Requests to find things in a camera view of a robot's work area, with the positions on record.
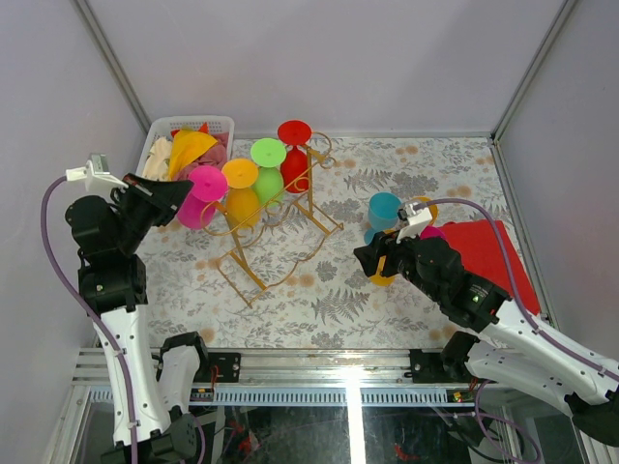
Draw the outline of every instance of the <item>pink cup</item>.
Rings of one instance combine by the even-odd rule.
[[[201,229],[211,222],[216,208],[210,207],[204,215],[202,211],[212,201],[223,198],[228,191],[228,182],[221,171],[213,166],[196,167],[190,173],[189,180],[193,182],[193,187],[176,217],[189,229]]]
[[[420,239],[431,239],[434,237],[440,237],[443,240],[447,240],[447,237],[443,233],[441,229],[438,227],[432,227],[431,225],[427,226],[421,234],[419,234]]]

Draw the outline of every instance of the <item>floral tablecloth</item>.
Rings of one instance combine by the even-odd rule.
[[[324,149],[324,142],[317,148]],[[252,141],[234,142],[233,158],[248,158]],[[152,346],[171,335],[199,331],[207,345],[278,348],[437,348],[456,326],[410,283],[372,284],[352,254],[364,244],[368,201],[379,191],[402,200],[459,196],[505,221],[517,249],[512,219],[484,138],[334,139],[330,170],[314,170],[314,201],[344,229],[329,237],[285,283],[245,305],[217,271],[229,237],[191,231],[176,220],[153,229],[138,253],[147,267]],[[459,205],[440,208],[437,224],[480,218]],[[223,230],[223,219],[213,222]],[[297,210],[266,229],[247,257],[267,283],[312,253],[322,233]],[[221,268],[248,295],[257,288],[227,258]]]

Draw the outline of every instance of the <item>red towel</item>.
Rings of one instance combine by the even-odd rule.
[[[516,285],[520,297],[526,308],[533,314],[540,313],[540,304],[529,277],[524,271],[520,258],[516,254],[514,245],[505,231],[505,226],[500,220],[496,221],[505,248],[507,249],[516,278]],[[510,295],[514,294],[512,285],[507,276],[505,262],[501,254],[496,237],[490,224],[486,220],[474,222],[459,222],[445,224],[440,229],[447,237],[447,243],[462,255],[462,264],[467,271],[485,277],[496,285],[507,290]]]

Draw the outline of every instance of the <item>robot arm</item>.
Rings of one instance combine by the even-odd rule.
[[[79,295],[114,336],[127,364],[130,387],[112,348],[97,324],[114,399],[114,449],[103,464],[132,459],[136,431],[137,462],[176,463],[197,453],[195,423],[189,414],[194,381],[210,382],[211,369],[202,338],[183,333],[167,339],[156,378],[148,344],[146,271],[135,254],[151,226],[167,225],[176,215],[192,183],[157,183],[132,174],[118,180],[107,170],[105,156],[94,155],[83,168],[67,171],[69,181],[82,181],[90,192],[77,199],[65,219],[79,245]],[[134,420],[130,421],[129,395]]]
[[[412,212],[412,205],[400,210],[400,218],[408,222],[403,229],[379,232],[369,246],[354,250],[366,276],[376,273],[384,256],[383,276],[402,275],[438,303],[452,322],[519,352],[503,352],[474,335],[458,332],[441,355],[445,370],[459,381],[475,376],[517,388],[572,417],[575,426],[592,438],[619,446],[619,382],[613,378],[619,375],[619,363],[588,350],[539,318],[534,319],[539,326],[534,329],[508,293],[466,271],[459,253],[447,242],[413,238],[427,219]],[[571,353],[602,366],[603,371],[568,356],[548,335]]]

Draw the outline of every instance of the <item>plastic basket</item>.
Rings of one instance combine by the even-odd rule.
[[[159,137],[166,137],[171,141],[172,135],[170,133],[172,131],[182,127],[189,127],[197,131],[204,123],[209,125],[209,133],[228,132],[226,152],[228,154],[228,159],[230,159],[232,155],[232,141],[234,139],[234,121],[232,121],[232,118],[227,116],[172,116],[169,118],[160,118],[151,125],[135,173],[138,176],[142,174],[144,164],[148,158],[148,152],[153,146],[153,143],[155,143],[155,140]]]

